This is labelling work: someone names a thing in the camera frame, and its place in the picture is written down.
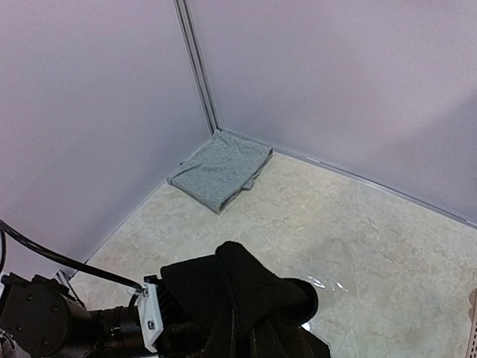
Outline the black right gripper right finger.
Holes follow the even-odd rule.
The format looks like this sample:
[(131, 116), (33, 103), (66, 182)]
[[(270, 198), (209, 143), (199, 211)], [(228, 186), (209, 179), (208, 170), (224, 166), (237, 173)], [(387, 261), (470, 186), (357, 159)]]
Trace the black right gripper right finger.
[(251, 330), (250, 355), (254, 358), (286, 357), (274, 326), (269, 321), (261, 321)]

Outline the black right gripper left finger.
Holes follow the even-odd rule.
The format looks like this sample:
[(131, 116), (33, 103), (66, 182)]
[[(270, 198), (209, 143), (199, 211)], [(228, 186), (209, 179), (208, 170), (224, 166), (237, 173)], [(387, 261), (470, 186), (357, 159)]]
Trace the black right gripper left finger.
[(212, 330), (203, 349), (202, 357), (237, 357), (239, 334), (239, 297), (230, 297), (217, 304)]

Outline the black shirt with buttons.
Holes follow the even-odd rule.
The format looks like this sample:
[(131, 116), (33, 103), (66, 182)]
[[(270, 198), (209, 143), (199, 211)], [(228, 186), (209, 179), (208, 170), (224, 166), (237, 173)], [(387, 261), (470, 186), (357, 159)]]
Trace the black shirt with buttons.
[(213, 255), (164, 266), (160, 274), (171, 296), (208, 333), (207, 339), (216, 305), (238, 296), (237, 357), (251, 357), (250, 333), (261, 321), (272, 323), (286, 357), (331, 355), (327, 343), (303, 328), (318, 311), (313, 285), (276, 276), (240, 243), (225, 242)]

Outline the grey tank top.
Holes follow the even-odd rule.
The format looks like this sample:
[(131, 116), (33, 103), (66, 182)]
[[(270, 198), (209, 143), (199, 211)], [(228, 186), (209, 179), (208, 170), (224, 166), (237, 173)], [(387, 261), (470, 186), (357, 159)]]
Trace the grey tank top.
[(253, 188), (273, 153), (270, 146), (216, 131), (167, 181), (219, 214), (240, 192)]

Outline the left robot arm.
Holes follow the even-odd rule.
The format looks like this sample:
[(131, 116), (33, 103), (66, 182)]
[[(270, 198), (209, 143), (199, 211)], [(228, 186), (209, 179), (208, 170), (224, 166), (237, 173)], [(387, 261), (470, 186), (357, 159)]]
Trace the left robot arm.
[(137, 310), (87, 310), (55, 279), (1, 277), (1, 329), (31, 357), (151, 357)]

